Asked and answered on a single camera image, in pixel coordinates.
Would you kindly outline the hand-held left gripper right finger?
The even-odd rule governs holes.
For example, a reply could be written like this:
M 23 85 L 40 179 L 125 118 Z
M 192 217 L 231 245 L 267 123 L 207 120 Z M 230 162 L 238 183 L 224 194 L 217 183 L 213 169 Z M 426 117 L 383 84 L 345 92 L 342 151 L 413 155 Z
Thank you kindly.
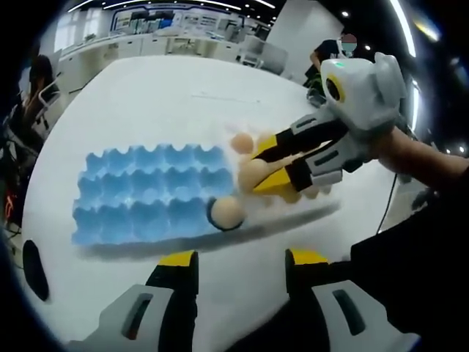
M 285 251 L 285 279 L 295 326 L 311 351 L 413 351 L 415 333 L 400 332 L 385 307 L 347 278 L 347 263 L 307 250 Z

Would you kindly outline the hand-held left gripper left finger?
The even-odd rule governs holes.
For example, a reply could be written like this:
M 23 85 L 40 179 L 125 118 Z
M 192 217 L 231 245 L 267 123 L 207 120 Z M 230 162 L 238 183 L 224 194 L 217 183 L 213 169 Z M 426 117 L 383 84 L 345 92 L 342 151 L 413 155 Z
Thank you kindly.
M 110 303 L 98 327 L 68 351 L 191 351 L 199 293 L 198 252 L 162 257 L 144 285 Z

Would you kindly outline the person's right hand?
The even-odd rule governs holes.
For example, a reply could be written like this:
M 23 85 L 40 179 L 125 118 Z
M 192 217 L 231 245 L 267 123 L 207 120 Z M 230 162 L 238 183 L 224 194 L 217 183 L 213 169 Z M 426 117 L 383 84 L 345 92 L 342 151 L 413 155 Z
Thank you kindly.
M 372 156 L 392 172 L 409 174 L 413 147 L 414 141 L 395 127 L 374 142 Z

